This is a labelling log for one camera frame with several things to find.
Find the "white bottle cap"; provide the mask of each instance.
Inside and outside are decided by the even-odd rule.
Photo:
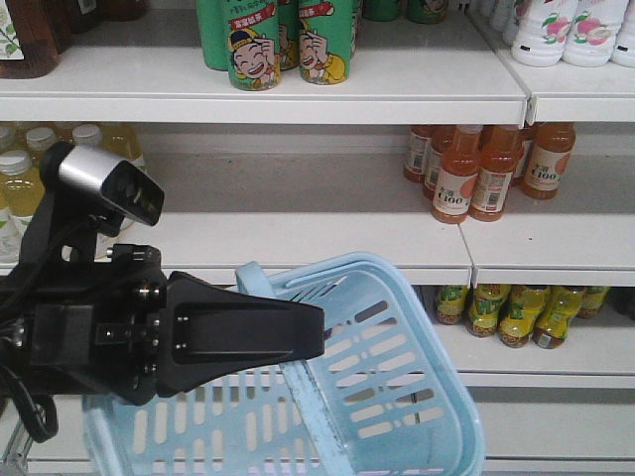
[[[16,139],[16,130],[13,127],[0,126],[0,151],[13,144]]]
[[[76,144],[98,146],[103,141],[103,134],[95,124],[82,124],[72,130],[72,139]]]
[[[18,176],[33,166],[27,151],[16,149],[0,154],[0,172],[7,176]]]
[[[34,151],[45,151],[57,141],[58,136],[50,127],[36,127],[27,132],[27,145]]]

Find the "beverage bottle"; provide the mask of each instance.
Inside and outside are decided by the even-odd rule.
[[[435,305],[437,320],[441,324],[458,324],[462,319],[467,298],[467,286],[440,286],[437,291]]]
[[[441,160],[445,151],[451,145],[454,138],[456,126],[442,125],[433,126],[433,134],[430,140],[430,152],[426,160],[426,168],[424,169],[424,195],[432,200],[435,196],[435,188],[439,181],[439,172],[441,171]]]
[[[27,132],[27,146],[29,147],[34,167],[40,166],[40,161],[44,154],[57,141],[58,135],[50,127],[36,127]]]
[[[469,214],[481,221],[496,221],[503,215],[507,190],[520,159],[517,126],[495,126],[481,150],[481,166],[469,205]]]
[[[433,217],[456,224],[467,216],[481,155],[478,140],[482,126],[460,125],[441,162],[439,181],[433,198]]]
[[[577,317],[590,319],[597,316],[604,306],[604,300],[606,299],[606,295],[610,289],[610,286],[586,287],[586,290],[584,290],[584,296],[582,297],[582,306],[580,307]]]
[[[137,132],[132,124],[126,122],[101,122],[99,123],[103,133],[102,147],[130,161],[142,171],[146,171],[146,161],[143,150],[137,137]]]
[[[539,125],[534,150],[523,177],[523,192],[538,199],[556,196],[574,144],[573,122]]]
[[[80,125],[77,121],[56,121],[53,123],[53,129],[58,134],[58,139],[72,143],[72,130]]]
[[[496,5],[496,0],[480,0],[478,2],[478,13],[483,17],[489,18]]]
[[[530,2],[531,0],[514,1],[512,14],[509,16],[507,25],[505,25],[505,29],[503,30],[503,42],[508,47],[511,47],[514,44],[514,40],[516,39],[516,35],[518,35],[518,30],[520,29],[520,22],[525,15],[525,11],[527,10],[527,6]]]
[[[498,0],[492,9],[489,17],[489,26],[495,32],[502,32],[507,26],[507,22],[512,16],[514,0]]]
[[[11,218],[18,232],[24,235],[44,195],[40,171],[33,167],[27,151],[13,150],[0,155],[0,173],[0,186]]]
[[[97,10],[97,0],[63,0],[70,30],[85,33],[101,23],[101,15]]]
[[[529,159],[532,150],[534,149],[536,127],[536,124],[530,126],[525,123],[525,127],[520,130],[520,159],[516,165],[514,176],[512,177],[512,186],[516,186],[523,181],[525,169],[527,168],[527,159]]]
[[[631,0],[624,15],[622,28],[617,34],[611,61],[635,67],[635,1]]]
[[[148,0],[97,0],[97,11],[104,20],[139,20],[148,11]]]
[[[529,66],[551,66],[563,56],[577,0],[531,1],[512,44],[514,60]]]
[[[408,0],[406,18],[411,22],[434,25],[445,20],[447,0]]]
[[[582,306],[584,286],[553,286],[543,313],[534,326],[532,339],[544,349],[554,349],[567,339],[569,324]]]
[[[498,313],[507,300],[511,285],[477,285],[465,321],[467,330],[477,337],[496,332]]]
[[[0,78],[44,76],[59,62],[45,0],[0,0]]]
[[[418,125],[410,128],[408,155],[404,162],[404,177],[421,182],[426,169],[426,156],[433,135],[433,126]]]
[[[563,60],[576,66],[602,66],[613,53],[628,0],[579,0]]]
[[[509,305],[498,324],[498,337],[508,347],[518,348],[529,342],[534,323],[547,305],[549,287],[515,285],[509,295]]]

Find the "light blue shopping basket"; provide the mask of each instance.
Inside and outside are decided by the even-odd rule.
[[[321,307],[325,352],[216,379],[143,407],[83,402],[102,476],[477,475],[474,403],[421,303],[385,260],[353,253],[237,289]]]

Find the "cartoon face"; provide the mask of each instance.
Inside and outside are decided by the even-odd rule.
[[[262,45],[250,42],[238,48],[233,55],[236,69],[250,79],[262,76],[270,66],[265,56]]]

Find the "white shelf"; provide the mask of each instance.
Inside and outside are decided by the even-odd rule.
[[[515,61],[501,35],[476,9],[468,17],[527,92],[527,121],[635,122],[635,68],[609,62],[581,67],[560,61],[533,67]]]
[[[245,92],[203,63],[194,10],[151,10],[77,37],[50,74],[0,80],[0,120],[267,124],[521,123],[526,96],[469,20],[364,22],[350,79],[285,71]]]
[[[555,198],[510,192],[492,223],[460,229],[477,283],[635,286],[635,161],[573,152]]]

